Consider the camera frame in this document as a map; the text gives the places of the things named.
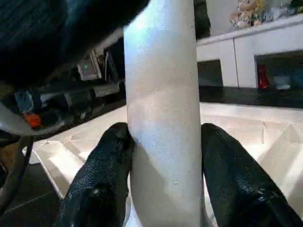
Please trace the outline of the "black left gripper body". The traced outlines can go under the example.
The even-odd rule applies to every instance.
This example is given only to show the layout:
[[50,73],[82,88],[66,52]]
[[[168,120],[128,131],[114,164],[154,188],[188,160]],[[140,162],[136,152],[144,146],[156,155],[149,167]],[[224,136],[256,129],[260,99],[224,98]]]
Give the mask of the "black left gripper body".
[[14,94],[18,111],[32,129],[45,129],[62,122],[62,114],[51,107],[53,94],[42,94],[37,90],[20,90]]

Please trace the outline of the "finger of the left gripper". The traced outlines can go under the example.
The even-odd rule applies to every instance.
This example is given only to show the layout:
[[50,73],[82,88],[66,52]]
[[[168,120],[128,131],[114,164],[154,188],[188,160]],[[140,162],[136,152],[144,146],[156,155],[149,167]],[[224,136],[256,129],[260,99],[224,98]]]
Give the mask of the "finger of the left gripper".
[[39,83],[115,42],[146,0],[3,0],[0,80]]

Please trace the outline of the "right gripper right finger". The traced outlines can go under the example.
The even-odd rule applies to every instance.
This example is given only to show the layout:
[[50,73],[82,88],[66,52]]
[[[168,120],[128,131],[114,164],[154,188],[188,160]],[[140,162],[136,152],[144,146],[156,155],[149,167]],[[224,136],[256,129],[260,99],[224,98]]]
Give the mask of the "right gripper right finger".
[[279,187],[222,128],[201,125],[202,173],[220,227],[301,227]]

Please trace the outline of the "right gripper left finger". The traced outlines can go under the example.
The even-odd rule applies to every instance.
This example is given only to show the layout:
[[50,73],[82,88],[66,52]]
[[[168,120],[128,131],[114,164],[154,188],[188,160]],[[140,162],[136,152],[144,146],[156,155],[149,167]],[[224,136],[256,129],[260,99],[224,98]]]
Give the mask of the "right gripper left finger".
[[121,227],[135,142],[125,122],[110,126],[75,175],[56,227]]

